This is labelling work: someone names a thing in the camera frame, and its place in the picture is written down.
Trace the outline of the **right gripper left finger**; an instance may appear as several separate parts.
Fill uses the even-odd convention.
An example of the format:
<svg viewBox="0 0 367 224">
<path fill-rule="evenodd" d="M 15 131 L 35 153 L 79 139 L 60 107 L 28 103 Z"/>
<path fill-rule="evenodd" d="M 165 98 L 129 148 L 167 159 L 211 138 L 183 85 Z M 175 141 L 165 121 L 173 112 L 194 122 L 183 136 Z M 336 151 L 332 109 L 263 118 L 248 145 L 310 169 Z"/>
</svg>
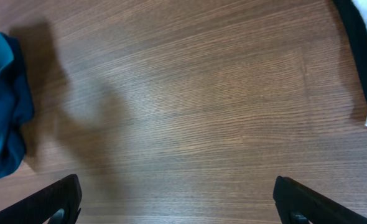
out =
<svg viewBox="0 0 367 224">
<path fill-rule="evenodd" d="M 81 212 L 82 191 L 76 174 L 70 174 L 46 188 L 0 211 L 0 223 L 70 223 Z"/>
</svg>

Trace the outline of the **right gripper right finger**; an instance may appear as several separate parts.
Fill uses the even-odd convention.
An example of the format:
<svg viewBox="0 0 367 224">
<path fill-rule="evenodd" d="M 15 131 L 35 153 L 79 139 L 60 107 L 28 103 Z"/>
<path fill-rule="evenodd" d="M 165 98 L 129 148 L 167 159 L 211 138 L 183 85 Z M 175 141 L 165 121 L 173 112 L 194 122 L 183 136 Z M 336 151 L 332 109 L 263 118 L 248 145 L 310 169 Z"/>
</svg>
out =
<svg viewBox="0 0 367 224">
<path fill-rule="evenodd" d="M 366 217 L 289 177 L 277 177 L 273 199 L 283 224 L 367 224 Z"/>
</svg>

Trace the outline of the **dark blue polo shirt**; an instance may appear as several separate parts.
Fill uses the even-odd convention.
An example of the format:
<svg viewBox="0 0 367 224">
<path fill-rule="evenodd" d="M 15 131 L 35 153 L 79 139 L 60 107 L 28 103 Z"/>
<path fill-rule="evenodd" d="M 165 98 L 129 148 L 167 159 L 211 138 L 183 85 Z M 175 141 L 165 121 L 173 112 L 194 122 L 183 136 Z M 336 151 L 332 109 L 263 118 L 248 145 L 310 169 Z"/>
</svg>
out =
<svg viewBox="0 0 367 224">
<path fill-rule="evenodd" d="M 33 117 L 19 41 L 0 32 L 0 179 L 19 168 L 26 154 L 20 128 Z"/>
</svg>

